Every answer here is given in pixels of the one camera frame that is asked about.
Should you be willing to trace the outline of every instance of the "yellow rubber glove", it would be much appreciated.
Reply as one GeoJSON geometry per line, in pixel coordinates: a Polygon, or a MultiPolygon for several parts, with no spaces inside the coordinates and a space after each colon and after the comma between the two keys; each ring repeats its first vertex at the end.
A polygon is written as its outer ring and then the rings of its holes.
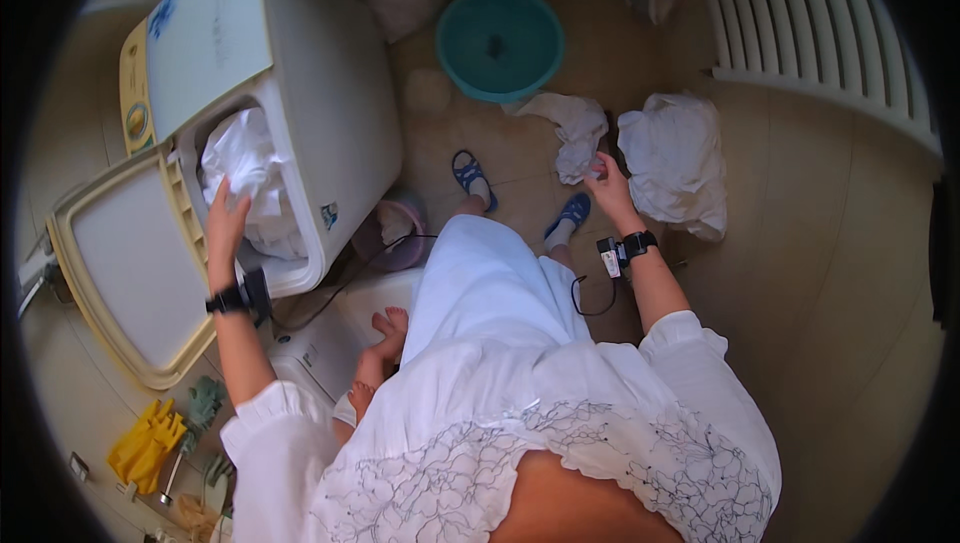
{"type": "Polygon", "coordinates": [[[182,416],[170,416],[172,407],[173,399],[162,406],[160,401],[153,401],[106,457],[120,481],[125,485],[136,483],[138,493],[157,490],[163,462],[186,431],[182,416]]]}

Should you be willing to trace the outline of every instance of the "hand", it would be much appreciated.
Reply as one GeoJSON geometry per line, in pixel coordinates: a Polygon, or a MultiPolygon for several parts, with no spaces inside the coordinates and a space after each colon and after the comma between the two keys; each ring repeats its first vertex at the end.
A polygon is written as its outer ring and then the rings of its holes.
{"type": "Polygon", "coordinates": [[[223,177],[206,217],[207,276],[211,293],[234,283],[234,258],[243,239],[247,213],[250,212],[249,195],[241,197],[232,210],[227,207],[230,191],[231,181],[223,177]]]}
{"type": "Polygon", "coordinates": [[[591,168],[600,173],[602,180],[587,176],[583,178],[583,182],[620,234],[645,230],[643,221],[634,208],[634,201],[630,198],[627,177],[620,172],[617,161],[606,153],[597,151],[597,159],[591,168]]]}

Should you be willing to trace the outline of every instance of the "power cord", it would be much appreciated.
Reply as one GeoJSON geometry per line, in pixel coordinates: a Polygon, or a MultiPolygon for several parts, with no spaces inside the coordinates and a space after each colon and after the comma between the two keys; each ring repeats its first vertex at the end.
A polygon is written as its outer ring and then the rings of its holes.
{"type": "Polygon", "coordinates": [[[314,319],[316,319],[324,310],[327,309],[328,306],[330,306],[330,304],[333,302],[334,298],[336,298],[337,296],[339,296],[339,295],[340,295],[340,292],[342,292],[342,290],[346,289],[348,285],[350,285],[351,283],[354,282],[354,280],[356,279],[357,276],[360,275],[360,273],[363,273],[363,272],[367,269],[367,266],[370,265],[370,262],[378,259],[378,257],[380,257],[380,254],[381,254],[381,253],[383,253],[383,252],[386,251],[387,249],[390,249],[390,248],[393,248],[393,247],[395,247],[395,246],[400,245],[401,243],[403,243],[404,241],[406,241],[406,240],[408,240],[408,239],[436,239],[436,238],[437,238],[437,235],[416,235],[416,234],[413,234],[413,233],[411,233],[410,235],[404,235],[403,237],[400,237],[400,238],[398,238],[397,240],[395,240],[394,242],[392,242],[392,243],[390,243],[389,245],[385,246],[383,249],[380,249],[379,251],[377,251],[376,253],[374,253],[372,256],[370,256],[370,258],[369,258],[368,260],[364,261],[364,262],[363,262],[363,265],[360,266],[360,269],[357,270],[357,271],[353,274],[353,276],[351,276],[345,283],[343,283],[342,285],[340,285],[340,286],[337,288],[337,290],[333,291],[333,294],[330,295],[330,297],[327,298],[327,300],[323,302],[323,305],[320,306],[319,309],[317,309],[316,311],[314,311],[313,314],[312,314],[310,317],[308,317],[306,320],[304,320],[304,321],[302,321],[302,322],[299,322],[298,324],[293,324],[293,325],[284,324],[282,321],[277,320],[277,317],[276,317],[272,312],[270,313],[270,320],[273,322],[273,324],[275,324],[276,326],[278,326],[278,327],[279,327],[280,329],[282,329],[283,331],[286,331],[287,333],[296,333],[297,331],[302,331],[302,330],[304,330],[304,329],[306,328],[306,325],[307,325],[307,324],[309,324],[309,323],[312,322],[314,319]]]}
{"type": "Polygon", "coordinates": [[[577,311],[577,314],[584,317],[594,317],[594,316],[603,316],[614,307],[614,304],[617,303],[617,279],[609,279],[609,284],[613,289],[612,294],[609,298],[609,303],[606,304],[606,308],[601,309],[600,311],[583,311],[580,309],[580,306],[577,305],[577,297],[573,293],[573,289],[577,286],[577,283],[582,283],[587,276],[578,276],[572,283],[570,283],[570,299],[573,301],[573,309],[577,311]]]}

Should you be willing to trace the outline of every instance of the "white radiator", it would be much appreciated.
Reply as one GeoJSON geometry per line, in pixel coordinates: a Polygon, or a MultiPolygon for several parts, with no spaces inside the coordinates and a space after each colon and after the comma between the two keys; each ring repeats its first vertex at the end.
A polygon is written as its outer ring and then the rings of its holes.
{"type": "Polygon", "coordinates": [[[715,79],[864,112],[941,155],[920,73],[882,0],[706,0],[715,79]]]}

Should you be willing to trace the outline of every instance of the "white dress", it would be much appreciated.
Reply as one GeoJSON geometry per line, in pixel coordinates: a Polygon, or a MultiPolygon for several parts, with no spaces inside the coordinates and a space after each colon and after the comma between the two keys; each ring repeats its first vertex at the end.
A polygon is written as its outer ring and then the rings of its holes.
{"type": "Polygon", "coordinates": [[[549,450],[614,479],[687,541],[759,541],[780,497],[770,430],[692,311],[639,349],[596,343],[573,273],[472,215],[440,234],[415,293],[401,369],[333,457],[329,416],[277,381],[237,407],[239,541],[487,541],[517,465],[549,450]]]}

